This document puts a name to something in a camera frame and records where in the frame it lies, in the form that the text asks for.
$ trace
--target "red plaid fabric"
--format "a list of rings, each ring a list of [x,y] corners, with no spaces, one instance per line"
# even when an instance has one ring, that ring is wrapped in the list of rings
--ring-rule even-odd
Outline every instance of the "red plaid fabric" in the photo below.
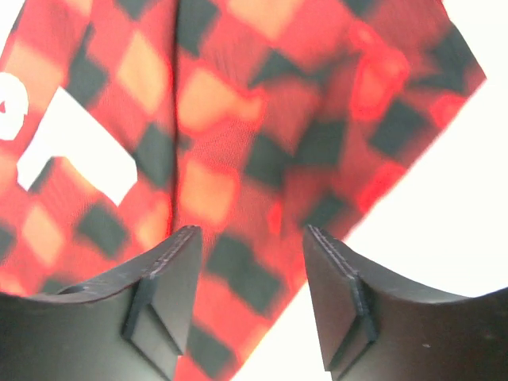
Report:
[[[180,381],[230,379],[305,282],[302,227],[343,237],[484,80],[438,0],[26,0],[0,72],[0,291],[200,225]]]

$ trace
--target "white print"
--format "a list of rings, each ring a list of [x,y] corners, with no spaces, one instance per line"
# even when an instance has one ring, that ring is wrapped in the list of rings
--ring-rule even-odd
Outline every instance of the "white print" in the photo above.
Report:
[[[137,181],[136,162],[131,155],[61,87],[17,162],[19,184],[28,190],[55,156],[66,157],[116,205]]]
[[[0,139],[13,140],[20,132],[29,112],[29,95],[25,85],[14,75],[0,72]]]
[[[25,0],[0,4],[0,55]],[[29,109],[25,85],[0,72],[0,140],[13,140]],[[17,182],[28,190],[46,163],[66,157],[76,170],[117,206],[137,181],[136,162],[63,88],[59,87],[25,152],[17,162]]]

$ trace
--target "buffalo check pattern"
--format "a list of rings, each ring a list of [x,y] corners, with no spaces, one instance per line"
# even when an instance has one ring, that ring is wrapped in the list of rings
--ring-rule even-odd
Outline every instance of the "buffalo check pattern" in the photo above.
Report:
[[[303,226],[343,237],[484,80],[439,0],[27,0],[0,71],[30,98],[0,143],[0,290],[53,292],[202,226],[178,381],[230,379],[305,282]],[[135,159],[120,205],[60,157],[16,184],[57,87]]]

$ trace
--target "black plastic piece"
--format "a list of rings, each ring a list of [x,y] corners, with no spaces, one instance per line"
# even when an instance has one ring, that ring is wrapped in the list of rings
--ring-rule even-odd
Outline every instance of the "black plastic piece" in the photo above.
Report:
[[[185,227],[56,295],[0,294],[0,379],[172,380],[201,261],[201,230]]]
[[[303,246],[333,381],[508,380],[508,288],[479,298],[439,291],[312,226]]]

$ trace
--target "white background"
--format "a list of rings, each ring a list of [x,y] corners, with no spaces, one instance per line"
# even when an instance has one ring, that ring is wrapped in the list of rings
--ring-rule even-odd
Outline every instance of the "white background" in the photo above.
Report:
[[[488,80],[346,242],[408,278],[478,296],[508,287],[508,26],[500,0],[444,3]],[[233,380],[331,380],[307,285]]]

